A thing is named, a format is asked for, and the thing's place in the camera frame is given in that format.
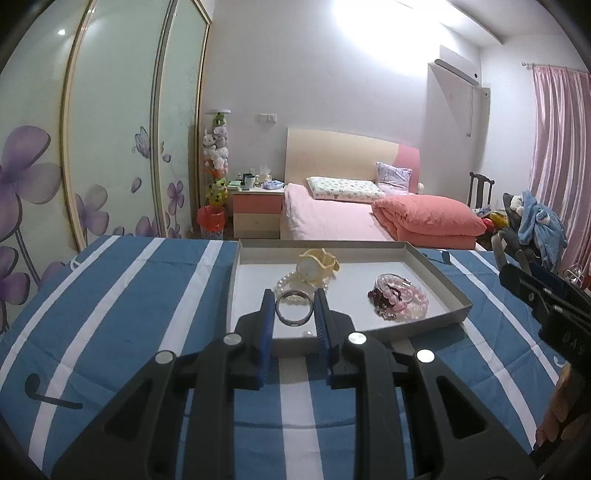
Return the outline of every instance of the drawer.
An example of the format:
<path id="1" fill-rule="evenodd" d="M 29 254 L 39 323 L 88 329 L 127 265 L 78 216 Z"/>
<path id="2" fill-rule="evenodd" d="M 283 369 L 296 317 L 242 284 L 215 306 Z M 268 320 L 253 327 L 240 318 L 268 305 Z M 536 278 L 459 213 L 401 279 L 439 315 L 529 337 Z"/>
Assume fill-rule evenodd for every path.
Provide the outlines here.
<path id="1" fill-rule="evenodd" d="M 236 213 L 234 211 L 234 237 L 279 238 L 281 215 L 273 213 Z"/>
<path id="2" fill-rule="evenodd" d="M 283 209 L 283 195 L 238 193 L 232 195 L 234 213 L 274 213 Z"/>

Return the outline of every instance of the pink drawer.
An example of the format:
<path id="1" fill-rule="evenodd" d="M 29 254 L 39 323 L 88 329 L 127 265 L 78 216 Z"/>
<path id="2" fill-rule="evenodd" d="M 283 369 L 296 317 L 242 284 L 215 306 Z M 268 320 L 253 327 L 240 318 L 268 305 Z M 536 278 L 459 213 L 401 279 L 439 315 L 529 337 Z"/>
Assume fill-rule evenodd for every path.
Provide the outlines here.
<path id="1" fill-rule="evenodd" d="M 242 193 L 233 195 L 234 213 L 281 213 L 283 195 Z"/>

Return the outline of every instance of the air conditioner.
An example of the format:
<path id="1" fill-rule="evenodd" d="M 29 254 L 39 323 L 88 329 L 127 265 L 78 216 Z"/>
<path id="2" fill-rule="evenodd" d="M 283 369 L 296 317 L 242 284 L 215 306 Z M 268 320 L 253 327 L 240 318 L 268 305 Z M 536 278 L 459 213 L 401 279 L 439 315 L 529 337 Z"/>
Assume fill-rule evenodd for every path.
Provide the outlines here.
<path id="1" fill-rule="evenodd" d="M 435 59 L 434 63 L 435 65 L 439 65 L 440 67 L 456 74 L 461 79 L 474 86 L 480 85 L 480 78 L 476 66 L 470 60 L 465 59 L 443 45 L 439 47 L 439 57 Z"/>

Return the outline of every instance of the folded orange comforter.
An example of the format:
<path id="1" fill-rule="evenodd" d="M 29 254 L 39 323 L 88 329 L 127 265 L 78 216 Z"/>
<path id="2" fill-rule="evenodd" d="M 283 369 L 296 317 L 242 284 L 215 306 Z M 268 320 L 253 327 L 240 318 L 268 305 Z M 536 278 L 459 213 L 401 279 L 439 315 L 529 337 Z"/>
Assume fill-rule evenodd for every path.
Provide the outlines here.
<path id="1" fill-rule="evenodd" d="M 415 247 L 474 249 L 486 226 L 457 200 L 432 195 L 405 195 L 376 200 L 372 210 L 380 224 L 401 242 Z"/>

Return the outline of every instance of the white stripe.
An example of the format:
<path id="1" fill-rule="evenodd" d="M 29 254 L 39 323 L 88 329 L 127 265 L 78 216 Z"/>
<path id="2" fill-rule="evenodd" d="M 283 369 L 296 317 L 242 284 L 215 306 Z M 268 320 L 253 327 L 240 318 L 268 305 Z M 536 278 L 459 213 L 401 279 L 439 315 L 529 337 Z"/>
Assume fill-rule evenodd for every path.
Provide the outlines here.
<path id="1" fill-rule="evenodd" d="M 57 366 L 47 387 L 47 392 L 45 393 L 46 396 L 61 398 L 66 389 L 68 379 L 74 370 L 74 366 L 76 365 L 80 354 L 90 341 L 90 338 L 94 335 L 96 329 L 99 327 L 107 313 L 109 313 L 117 299 L 163 241 L 164 238 L 154 238 L 132 262 L 127 270 L 125 270 L 125 272 L 117 279 L 105 296 L 98 302 L 95 309 L 86 319 L 82 327 L 80 327 L 80 330 L 78 330 L 78 333 L 61 357 L 60 364 Z M 35 419 L 33 433 L 31 434 L 29 457 L 31 457 L 31 460 L 33 460 L 40 469 L 43 468 L 43 456 L 45 455 L 47 437 L 49 436 L 49 430 L 51 428 L 53 416 L 56 413 L 56 408 L 55 405 L 45 402 L 41 403 L 37 418 Z"/>
<path id="2" fill-rule="evenodd" d="M 480 260 L 482 263 L 484 263 L 484 264 L 485 264 L 485 265 L 486 265 L 488 268 L 490 268 L 490 269 L 491 269 L 491 270 L 492 270 L 494 273 L 496 273 L 497 275 L 499 274 L 499 271 L 498 271 L 498 270 L 497 270 L 497 269 L 496 269 L 496 268 L 495 268 L 493 265 L 491 265 L 491 264 L 489 263 L 489 261 L 488 261 L 486 258 L 484 258 L 484 257 L 483 257 L 483 256 L 482 256 L 480 253 L 478 253 L 478 252 L 475 252 L 475 251 L 472 251 L 472 250 L 471 250 L 471 253 L 472 253 L 472 254 L 473 254 L 473 255 L 474 255 L 474 256 L 475 256 L 475 257 L 476 257 L 478 260 Z"/>
<path id="3" fill-rule="evenodd" d="M 511 402 L 511 405 L 517 412 L 519 420 L 523 425 L 530 446 L 533 447 L 535 443 L 535 430 L 537 427 L 534 417 L 530 412 L 530 408 L 527 406 L 527 402 L 523 398 L 519 388 L 517 388 L 517 385 L 509 375 L 507 369 L 503 366 L 503 363 L 495 355 L 492 348 L 486 343 L 486 340 L 470 319 L 466 318 L 461 325 L 468 337 L 470 337 L 470 340 L 472 340 L 472 343 L 476 346 L 480 356 L 488 364 L 495 377 L 497 377 L 501 383 L 501 387 L 505 391 L 509 402 Z"/>
<path id="4" fill-rule="evenodd" d="M 86 260 L 84 260 L 80 266 L 72 271 L 66 279 L 61 282 L 57 288 L 51 292 L 51 294 L 45 299 L 45 301 L 41 304 L 41 306 L 37 309 L 37 311 L 31 316 L 25 328 L 22 329 L 22 332 L 17 337 L 15 342 L 12 344 L 8 355 L 4 359 L 4 363 L 2 363 L 2 367 L 0 368 L 0 390 L 4 386 L 4 382 L 14 364 L 14 361 L 17 359 L 18 353 L 21 351 L 22 346 L 25 344 L 29 335 L 33 331 L 33 329 L 39 324 L 43 316 L 47 313 L 47 311 L 52 307 L 52 305 L 60 298 L 61 294 L 66 291 L 66 289 L 72 285 L 75 279 L 82 275 L 82 272 L 86 270 L 88 267 L 92 265 L 92 263 L 100 257 L 101 253 L 107 250 L 115 241 L 118 239 L 118 236 L 109 237 L 107 240 L 103 242 L 103 244 L 97 248 L 94 252 L 92 252 Z"/>
<path id="5" fill-rule="evenodd" d="M 279 378 L 285 478 L 323 480 L 306 359 L 280 358 Z"/>
<path id="6" fill-rule="evenodd" d="M 558 374 L 556 373 L 556 370 L 554 370 L 554 367 L 552 367 L 552 364 L 550 364 L 550 361 L 546 358 L 540 346 L 534 341 L 534 339 L 527 332 L 527 330 L 523 328 L 523 325 L 520 324 L 519 320 L 515 318 L 515 316 L 509 311 L 509 309 L 505 307 L 505 305 L 503 305 L 503 303 L 498 298 L 496 298 L 493 295 L 493 293 L 487 288 L 487 286 L 484 285 L 484 283 L 482 283 L 480 280 L 478 280 L 472 272 L 470 272 L 466 267 L 464 267 L 464 265 L 458 262 L 452 255 L 450 255 L 450 259 L 452 263 L 455 265 L 455 267 L 458 270 L 460 270 L 475 286 L 482 290 L 484 292 L 484 295 L 486 295 L 487 298 L 507 318 L 507 320 L 509 320 L 509 322 L 511 323 L 511 325 L 513 325 L 515 330 L 517 330 L 517 332 L 524 338 L 524 340 L 530 346 L 530 349 L 533 351 L 536 357 L 538 357 L 538 360 L 542 364 L 542 367 L 544 367 L 544 370 L 546 370 L 546 373 L 548 373 L 548 376 L 550 377 L 554 385 L 556 385 L 556 382 L 558 381 Z"/>
<path id="7" fill-rule="evenodd" d="M 170 320 L 168 328 L 166 328 L 166 333 L 162 338 L 162 343 L 158 351 L 170 350 L 176 355 L 180 355 L 183 351 L 189 329 L 195 317 L 195 312 L 199 307 L 199 302 L 207 286 L 209 275 L 212 273 L 222 245 L 222 240 L 209 241 L 174 311 L 173 318 Z"/>

